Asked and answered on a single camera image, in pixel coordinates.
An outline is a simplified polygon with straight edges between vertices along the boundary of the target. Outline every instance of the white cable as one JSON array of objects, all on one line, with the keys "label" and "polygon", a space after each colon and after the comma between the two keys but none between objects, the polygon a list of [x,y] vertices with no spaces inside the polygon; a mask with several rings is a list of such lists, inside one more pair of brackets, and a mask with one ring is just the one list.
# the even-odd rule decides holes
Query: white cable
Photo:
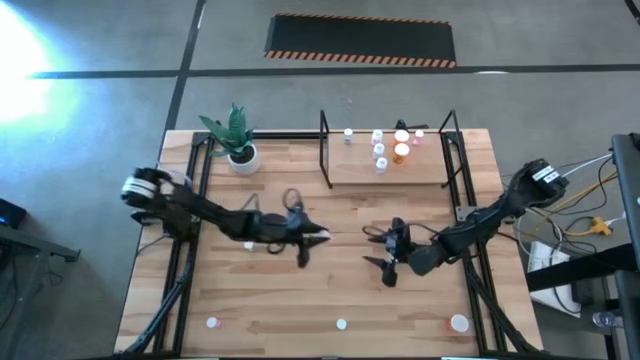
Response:
[{"label": "white cable", "polygon": [[593,164],[594,162],[598,162],[598,161],[603,160],[603,159],[608,159],[608,158],[610,158],[611,156],[612,156],[611,154],[607,154],[607,155],[600,156],[599,158],[596,158],[596,159],[593,159],[593,160],[589,160],[589,161],[587,161],[586,163],[584,163],[584,164],[580,164],[580,165],[578,165],[578,166],[574,167],[573,169],[571,169],[571,170],[567,171],[567,172],[566,172],[564,175],[562,175],[562,176],[563,176],[563,177],[567,177],[567,176],[569,176],[569,175],[573,174],[574,172],[576,172],[576,171],[578,171],[578,170],[582,169],[582,168],[583,168],[583,167],[585,167],[585,166],[589,166],[589,165]]}]

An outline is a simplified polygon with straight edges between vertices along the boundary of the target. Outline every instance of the wooden table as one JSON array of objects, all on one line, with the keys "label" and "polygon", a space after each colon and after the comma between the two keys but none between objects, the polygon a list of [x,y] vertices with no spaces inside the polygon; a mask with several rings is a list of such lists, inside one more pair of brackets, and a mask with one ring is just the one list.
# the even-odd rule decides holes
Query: wooden table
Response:
[{"label": "wooden table", "polygon": [[[489,133],[484,129],[463,133],[477,200],[485,206],[502,192]],[[192,135],[191,131],[168,132],[160,167],[184,172]],[[381,271],[362,259],[364,255],[385,256],[382,246],[366,241],[363,225],[388,227],[393,216],[434,228],[453,224],[447,189],[439,185],[340,185],[329,189],[318,166],[317,139],[258,140],[256,146],[262,167],[250,177],[236,176],[226,159],[213,160],[207,197],[233,209],[257,193],[262,211],[284,213],[281,195],[295,187],[304,197],[310,218],[328,227],[333,239],[313,248],[309,265],[298,269],[295,248],[270,255],[256,245],[251,252],[205,223],[183,356],[477,355],[473,326],[463,334],[447,327],[454,314],[471,320],[461,262],[443,265],[425,277],[399,265],[397,287],[387,288],[380,281]],[[140,246],[160,232],[160,227],[146,228]],[[429,234],[412,229],[412,236],[424,242]],[[137,258],[116,350],[130,345],[158,309],[170,248],[170,241],[160,242]],[[500,305],[525,338],[542,348],[517,244],[496,237],[489,242],[488,251]],[[169,345],[175,308],[169,319]],[[220,319],[221,325],[207,328],[209,317]],[[491,338],[486,309],[483,317]],[[336,328],[340,318],[348,323],[344,331]]]}]

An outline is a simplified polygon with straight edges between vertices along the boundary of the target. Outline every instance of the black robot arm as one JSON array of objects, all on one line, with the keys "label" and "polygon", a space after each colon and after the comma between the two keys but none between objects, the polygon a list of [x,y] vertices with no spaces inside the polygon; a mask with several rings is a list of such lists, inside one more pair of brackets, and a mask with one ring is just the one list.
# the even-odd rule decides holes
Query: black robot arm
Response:
[{"label": "black robot arm", "polygon": [[[288,204],[289,195],[294,199]],[[122,199],[142,209],[146,217],[160,219],[173,237],[192,236],[194,218],[216,225],[234,241],[298,247],[298,266],[309,262],[309,249],[330,239],[328,230],[309,220],[300,194],[289,189],[283,196],[287,216],[259,210],[228,210],[173,181],[169,173],[138,168],[122,188]]]},{"label": "black robot arm", "polygon": [[426,275],[444,262],[455,262],[472,244],[491,239],[505,218],[518,218],[529,207],[545,208],[556,202],[568,184],[544,159],[525,164],[495,203],[440,231],[432,245],[418,246],[409,255],[409,266],[416,274]]}]

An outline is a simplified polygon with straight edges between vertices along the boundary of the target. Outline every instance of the sunlight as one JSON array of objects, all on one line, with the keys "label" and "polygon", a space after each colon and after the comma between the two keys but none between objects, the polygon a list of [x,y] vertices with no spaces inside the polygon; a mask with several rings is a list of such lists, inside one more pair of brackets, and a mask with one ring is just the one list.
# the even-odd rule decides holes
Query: sunlight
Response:
[{"label": "sunlight", "polygon": [[42,45],[16,11],[0,2],[0,125],[46,112],[49,81],[27,80],[35,71],[49,70]]}]

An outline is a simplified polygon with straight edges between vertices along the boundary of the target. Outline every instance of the bottle cap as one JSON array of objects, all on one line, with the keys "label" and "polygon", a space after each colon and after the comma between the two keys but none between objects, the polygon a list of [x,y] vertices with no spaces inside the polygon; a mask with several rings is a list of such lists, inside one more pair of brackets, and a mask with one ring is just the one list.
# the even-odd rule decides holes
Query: bottle cap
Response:
[{"label": "bottle cap", "polygon": [[409,141],[409,132],[407,130],[398,130],[396,131],[395,139],[397,142],[407,142]]},{"label": "bottle cap", "polygon": [[371,138],[375,140],[382,140],[382,130],[373,130]]},{"label": "bottle cap", "polygon": [[376,155],[382,155],[384,153],[384,144],[382,143],[375,144],[373,146],[373,152],[376,153]]},{"label": "bottle cap", "polygon": [[345,319],[338,319],[338,321],[336,321],[336,327],[340,330],[344,330],[347,328],[347,320]]},{"label": "bottle cap", "polygon": [[400,143],[396,145],[394,151],[396,152],[396,154],[400,156],[407,156],[409,155],[409,145],[405,143]]},{"label": "bottle cap", "polygon": [[216,319],[216,318],[208,318],[207,319],[207,327],[209,329],[213,329],[214,327],[218,327],[219,324],[220,324],[220,321],[218,321],[218,319]]},{"label": "bottle cap", "polygon": [[469,320],[464,315],[455,314],[451,317],[451,328],[457,332],[467,332],[469,330]]},{"label": "bottle cap", "polygon": [[378,169],[386,169],[387,168],[387,159],[385,158],[379,158],[378,160],[376,160],[376,167]]}]

